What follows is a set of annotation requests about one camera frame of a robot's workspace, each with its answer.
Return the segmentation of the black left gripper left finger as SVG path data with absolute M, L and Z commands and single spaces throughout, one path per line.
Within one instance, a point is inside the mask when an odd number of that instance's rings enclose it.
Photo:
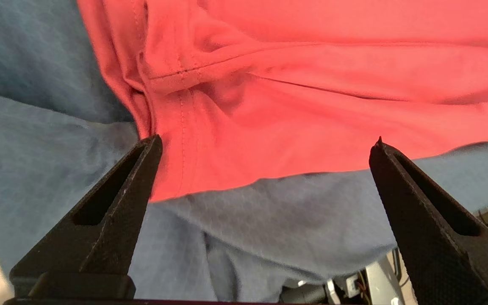
M 15 299 L 132 299 L 128 276 L 163 152 L 143 139 L 11 269 Z

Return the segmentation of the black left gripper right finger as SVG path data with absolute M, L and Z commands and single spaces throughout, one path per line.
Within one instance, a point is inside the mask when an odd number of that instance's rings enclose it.
M 420 305 L 488 305 L 488 227 L 379 139 L 369 166 Z

